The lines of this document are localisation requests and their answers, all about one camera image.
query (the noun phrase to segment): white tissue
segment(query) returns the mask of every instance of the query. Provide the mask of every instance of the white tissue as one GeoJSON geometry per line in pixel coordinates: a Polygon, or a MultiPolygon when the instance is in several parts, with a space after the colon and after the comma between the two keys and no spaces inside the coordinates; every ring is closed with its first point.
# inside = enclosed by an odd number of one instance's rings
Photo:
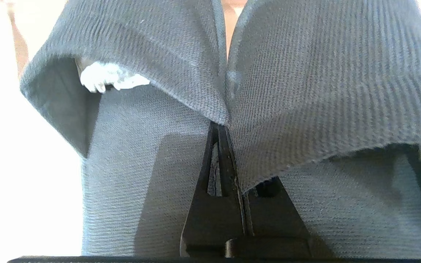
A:
{"type": "Polygon", "coordinates": [[[131,73],[113,63],[92,62],[81,58],[76,60],[76,65],[80,83],[92,93],[105,93],[106,85],[112,85],[115,89],[121,90],[150,84],[147,78],[131,73]]]}

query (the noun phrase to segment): white background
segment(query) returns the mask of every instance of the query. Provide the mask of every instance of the white background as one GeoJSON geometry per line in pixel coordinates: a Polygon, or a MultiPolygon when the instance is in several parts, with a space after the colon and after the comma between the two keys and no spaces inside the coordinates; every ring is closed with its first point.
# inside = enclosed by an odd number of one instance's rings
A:
{"type": "MultiPolygon", "coordinates": [[[[27,0],[21,7],[19,19],[29,25],[24,30],[38,35],[28,42],[30,57],[64,1],[27,0]]],[[[10,22],[0,5],[0,262],[22,255],[79,255],[79,160],[20,94],[14,58],[10,22]]]]}

